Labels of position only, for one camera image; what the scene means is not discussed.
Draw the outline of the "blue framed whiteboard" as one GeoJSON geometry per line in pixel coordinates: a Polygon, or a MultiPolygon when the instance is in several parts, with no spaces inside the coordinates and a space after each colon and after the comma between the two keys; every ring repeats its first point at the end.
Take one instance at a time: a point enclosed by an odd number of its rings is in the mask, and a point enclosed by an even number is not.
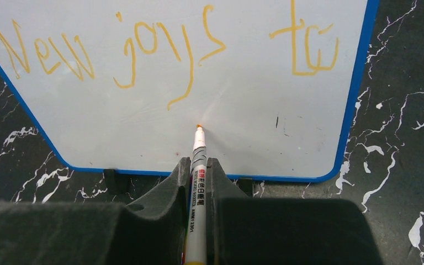
{"type": "Polygon", "coordinates": [[[378,1],[0,1],[0,75],[69,168],[166,175],[197,125],[231,178],[342,166],[378,1]]]}

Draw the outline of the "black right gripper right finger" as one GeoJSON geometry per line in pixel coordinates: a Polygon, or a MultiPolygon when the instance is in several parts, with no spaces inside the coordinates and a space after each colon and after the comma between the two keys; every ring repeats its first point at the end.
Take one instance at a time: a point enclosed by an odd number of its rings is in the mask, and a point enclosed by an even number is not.
{"type": "Polygon", "coordinates": [[[206,169],[209,264],[382,264],[370,226],[343,199],[254,198],[206,169]]]}

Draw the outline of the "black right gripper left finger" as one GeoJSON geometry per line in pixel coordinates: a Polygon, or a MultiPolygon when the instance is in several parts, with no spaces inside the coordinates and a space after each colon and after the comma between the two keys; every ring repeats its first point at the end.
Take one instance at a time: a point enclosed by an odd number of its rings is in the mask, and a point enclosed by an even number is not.
{"type": "Polygon", "coordinates": [[[190,159],[129,204],[0,202],[0,264],[180,264],[190,159]]]}

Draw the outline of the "yellow white marker pen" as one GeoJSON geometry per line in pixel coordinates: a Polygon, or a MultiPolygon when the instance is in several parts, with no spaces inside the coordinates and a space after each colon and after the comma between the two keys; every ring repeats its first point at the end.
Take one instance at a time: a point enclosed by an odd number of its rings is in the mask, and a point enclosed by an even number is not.
{"type": "Polygon", "coordinates": [[[185,264],[206,264],[206,143],[205,132],[197,126],[191,164],[192,188],[184,249],[185,264]]]}

